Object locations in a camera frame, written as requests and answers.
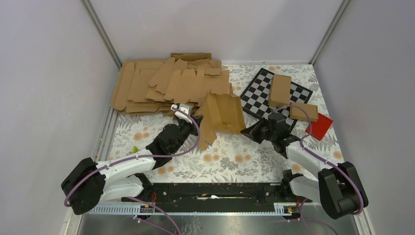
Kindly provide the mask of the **brown cardboard box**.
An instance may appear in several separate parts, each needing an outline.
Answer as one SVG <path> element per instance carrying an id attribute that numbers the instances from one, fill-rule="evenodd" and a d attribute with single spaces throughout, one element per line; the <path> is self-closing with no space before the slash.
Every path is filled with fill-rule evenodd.
<path id="1" fill-rule="evenodd" d="M 199 116 L 203 117 L 199 126 L 200 150 L 206 150 L 209 145 L 213 145 L 217 132 L 240 135 L 246 128 L 241 99 L 233 93 L 232 84 L 229 84 L 228 94 L 209 92 L 195 113 L 195 117 Z"/>

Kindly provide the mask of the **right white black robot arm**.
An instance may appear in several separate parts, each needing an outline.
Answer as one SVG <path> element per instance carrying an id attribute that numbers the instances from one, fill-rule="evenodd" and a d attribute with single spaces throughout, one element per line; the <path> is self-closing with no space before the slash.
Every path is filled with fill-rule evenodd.
<path id="1" fill-rule="evenodd" d="M 298 197 L 310 199 L 319 203 L 332 219 L 359 214 L 368 206 L 356 167 L 351 162 L 334 164 L 307 148 L 299 137 L 291 134 L 282 114 L 270 114 L 240 133 L 256 143 L 270 142 L 277 153 L 315 176 L 312 180 L 301 173 L 284 173 L 280 195 L 285 201 L 292 202 Z"/>

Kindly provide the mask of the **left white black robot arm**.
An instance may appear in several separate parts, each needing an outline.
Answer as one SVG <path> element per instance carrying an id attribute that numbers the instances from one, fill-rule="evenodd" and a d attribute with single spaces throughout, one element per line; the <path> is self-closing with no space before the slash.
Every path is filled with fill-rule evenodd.
<path id="1" fill-rule="evenodd" d="M 65 207 L 81 215 L 104 201 L 123 197 L 148 200 L 152 189 L 144 173 L 192 151 L 196 142 L 188 150 L 178 152 L 190 135 L 199 136 L 202 120 L 203 116 L 196 116 L 190 122 L 168 124 L 144 149 L 123 158 L 103 162 L 82 159 L 61 183 Z"/>

